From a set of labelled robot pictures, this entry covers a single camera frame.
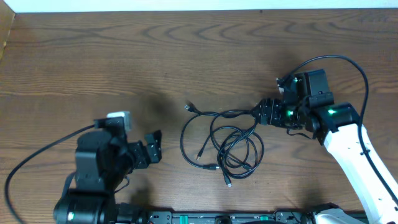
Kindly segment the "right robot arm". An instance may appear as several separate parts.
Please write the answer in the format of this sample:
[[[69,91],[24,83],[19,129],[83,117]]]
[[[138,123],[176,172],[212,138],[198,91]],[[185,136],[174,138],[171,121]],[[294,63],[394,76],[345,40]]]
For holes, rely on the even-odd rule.
[[[397,223],[397,182],[371,144],[350,103],[335,104],[324,70],[279,81],[283,95],[263,99],[251,110],[263,125],[311,132],[335,158],[354,188],[369,223]]]

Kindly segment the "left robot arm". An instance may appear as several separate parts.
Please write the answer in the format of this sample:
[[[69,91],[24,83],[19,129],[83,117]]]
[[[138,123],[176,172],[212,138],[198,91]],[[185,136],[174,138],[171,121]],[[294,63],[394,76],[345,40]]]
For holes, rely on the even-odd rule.
[[[146,169],[160,162],[161,131],[147,134],[145,143],[128,142],[122,129],[107,128],[80,136],[75,151],[76,171],[67,179],[53,210],[56,223],[147,223],[148,213],[141,207],[116,203],[120,184],[135,169]]]

